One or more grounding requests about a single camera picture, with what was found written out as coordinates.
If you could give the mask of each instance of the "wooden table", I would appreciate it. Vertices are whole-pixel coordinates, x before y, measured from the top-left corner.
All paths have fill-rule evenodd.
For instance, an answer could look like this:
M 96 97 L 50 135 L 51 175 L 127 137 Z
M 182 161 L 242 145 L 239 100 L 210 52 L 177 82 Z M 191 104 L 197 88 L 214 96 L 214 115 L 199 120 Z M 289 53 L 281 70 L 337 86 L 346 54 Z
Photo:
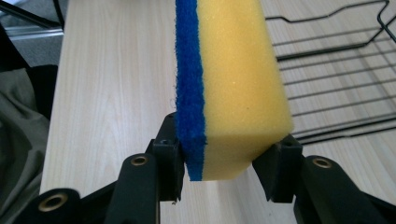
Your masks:
M 286 14 L 294 18 L 323 14 L 345 1 L 314 2 L 301 5 L 296 1 L 263 0 L 267 16 Z M 114 181 L 122 161 L 145 151 L 149 140 L 155 138 L 164 116 L 176 110 L 174 20 L 175 2 L 171 0 L 70 0 L 42 192 L 72 188 L 86 196 Z M 344 22 L 328 26 L 343 27 Z M 278 25 L 269 25 L 274 42 L 329 27 L 314 24 L 305 31 L 286 28 L 282 33 Z M 334 67 L 327 64 L 323 69 Z M 293 70 L 290 78 L 310 75 L 312 71 L 308 70 Z M 292 96 L 317 87 L 293 86 L 287 92 Z M 290 105 L 294 112 L 310 106 L 302 101 Z M 325 120 L 331 122 L 334 116 Z M 316 117 L 295 119 L 296 130 L 322 121 Z M 304 149 L 304 154 L 338 161 L 362 190 L 396 203 L 395 134 L 392 131 L 313 144 Z M 295 222 L 291 204 L 265 201 L 251 167 L 230 181 L 191 183 L 185 176 L 182 201 L 176 205 L 162 203 L 161 216 L 162 223 Z

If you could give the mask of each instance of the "wire rack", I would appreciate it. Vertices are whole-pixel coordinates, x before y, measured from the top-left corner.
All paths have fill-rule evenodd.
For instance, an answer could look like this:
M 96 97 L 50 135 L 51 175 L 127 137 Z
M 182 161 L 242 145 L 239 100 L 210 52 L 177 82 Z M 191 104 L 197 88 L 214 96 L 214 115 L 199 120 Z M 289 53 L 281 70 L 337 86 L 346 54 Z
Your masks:
M 266 18 L 302 144 L 396 129 L 395 11 L 381 0 Z

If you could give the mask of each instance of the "black fabric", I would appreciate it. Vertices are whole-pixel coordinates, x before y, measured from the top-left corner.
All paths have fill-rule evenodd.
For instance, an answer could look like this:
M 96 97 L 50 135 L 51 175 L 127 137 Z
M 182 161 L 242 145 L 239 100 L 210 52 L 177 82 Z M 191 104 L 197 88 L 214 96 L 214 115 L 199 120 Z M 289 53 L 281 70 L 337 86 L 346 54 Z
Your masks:
M 38 196 L 50 123 L 24 68 L 0 73 L 0 223 Z
M 43 65 L 26 69 L 35 91 L 37 111 L 50 119 L 55 93 L 57 65 Z
M 0 24 L 0 72 L 28 67 L 29 65 L 14 47 L 14 44 L 8 38 L 6 30 Z

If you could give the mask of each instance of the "light wood surface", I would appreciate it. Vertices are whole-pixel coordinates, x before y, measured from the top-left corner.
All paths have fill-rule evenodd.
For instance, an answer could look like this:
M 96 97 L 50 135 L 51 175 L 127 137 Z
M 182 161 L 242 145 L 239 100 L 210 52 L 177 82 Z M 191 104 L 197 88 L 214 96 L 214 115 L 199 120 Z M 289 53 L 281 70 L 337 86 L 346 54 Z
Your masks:
M 297 19 L 328 13 L 346 1 L 262 2 L 267 16 L 285 15 Z M 378 7 L 364 10 L 349 13 L 351 18 L 305 27 L 289 27 L 277 21 L 268 26 L 273 42 L 280 43 L 321 35 L 329 29 L 339 32 L 347 26 L 360 29 L 376 25 L 373 11 Z M 70 0 L 41 192 L 72 188 L 86 196 L 116 180 L 126 157 L 146 150 L 164 116 L 176 110 L 174 21 L 175 2 L 172 0 Z M 364 37 L 340 37 L 333 43 Z M 276 48 L 276 54 L 320 48 L 329 41 L 313 40 L 302 45 L 280 46 Z M 395 63 L 394 52 L 386 56 L 361 57 L 378 49 L 396 48 L 394 43 L 385 41 L 365 49 L 284 62 L 279 67 L 284 81 L 291 82 L 353 71 L 367 63 L 371 66 Z M 290 69 L 343 57 L 358 59 Z M 370 78 L 389 80 L 396 76 L 391 69 L 381 71 L 375 71 Z M 361 84 L 366 79 L 371 81 L 370 78 L 351 75 L 322 79 L 289 85 L 286 91 L 289 97 L 296 97 L 334 90 L 345 83 Z M 394 90 L 393 82 L 387 85 L 383 88 L 390 92 Z M 301 114 L 328 106 L 352 104 L 383 93 L 370 88 L 297 97 L 290 100 L 291 111 Z M 295 132 L 320 129 L 326 124 L 346 122 L 358 116 L 395 113 L 393 109 L 393 105 L 379 102 L 378 105 L 357 105 L 298 116 L 294 118 Z M 318 154 L 337 161 L 359 188 L 396 203 L 395 134 L 395 131 L 383 132 L 313 144 L 304 148 L 304 154 Z M 230 181 L 191 183 L 186 175 L 181 202 L 176 205 L 162 203 L 161 218 L 162 223 L 295 223 L 292 204 L 265 201 L 260 182 L 251 167 Z

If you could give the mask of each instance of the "yellow sponge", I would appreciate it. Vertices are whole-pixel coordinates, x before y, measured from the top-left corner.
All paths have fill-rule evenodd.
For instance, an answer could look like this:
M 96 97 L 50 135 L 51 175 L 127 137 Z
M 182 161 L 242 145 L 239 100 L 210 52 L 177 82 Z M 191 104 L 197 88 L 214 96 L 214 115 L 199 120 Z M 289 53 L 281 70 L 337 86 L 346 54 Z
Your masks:
M 202 171 L 197 149 L 184 148 L 202 136 L 180 140 L 191 180 L 230 179 L 290 133 L 290 110 L 260 1 L 197 0 L 196 15 L 205 101 Z M 192 102 L 177 104 L 177 118 Z M 179 133 L 183 128 L 177 124 Z

